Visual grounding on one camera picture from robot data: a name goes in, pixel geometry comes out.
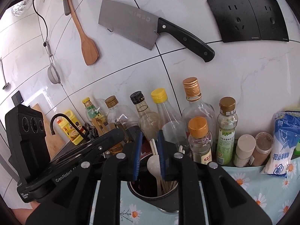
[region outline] floral tablecloth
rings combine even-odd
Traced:
[[[300,157],[291,161],[288,177],[279,178],[260,174],[261,167],[223,167],[242,186],[256,203],[269,215],[275,225],[287,212],[300,190]],[[97,184],[92,206],[90,225],[93,224],[94,210],[100,181]],[[120,199],[121,225],[178,224],[178,214],[164,214],[155,206],[135,197],[121,182]]]

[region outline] black knife handle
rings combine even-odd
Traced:
[[[215,51],[198,37],[163,18],[158,18],[157,33],[160,34],[161,32],[167,32],[172,35],[187,49],[201,57],[206,63],[211,61],[215,56]]]

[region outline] kitchen knife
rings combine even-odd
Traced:
[[[214,50],[192,33],[154,14],[124,3],[103,0],[99,24],[149,50],[152,50],[160,33],[167,32],[205,62],[211,61],[215,56]]]

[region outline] blue and white plastic bag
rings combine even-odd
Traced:
[[[275,114],[274,145],[263,174],[287,177],[287,168],[300,139],[300,112],[284,111]]]

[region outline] black faucet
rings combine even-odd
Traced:
[[[54,132],[54,129],[53,129],[53,122],[54,122],[54,120],[55,120],[57,117],[63,117],[63,118],[65,118],[65,119],[72,125],[72,127],[80,134],[80,136],[82,136],[82,138],[83,138],[84,140],[89,141],[88,137],[85,136],[85,135],[84,135],[84,134],[76,127],[76,125],[71,121],[71,119],[69,119],[68,116],[66,116],[65,114],[62,114],[62,113],[55,114],[55,115],[52,117],[51,121],[50,121],[50,129],[51,129],[51,134],[52,134],[52,135],[55,135],[55,132]]]

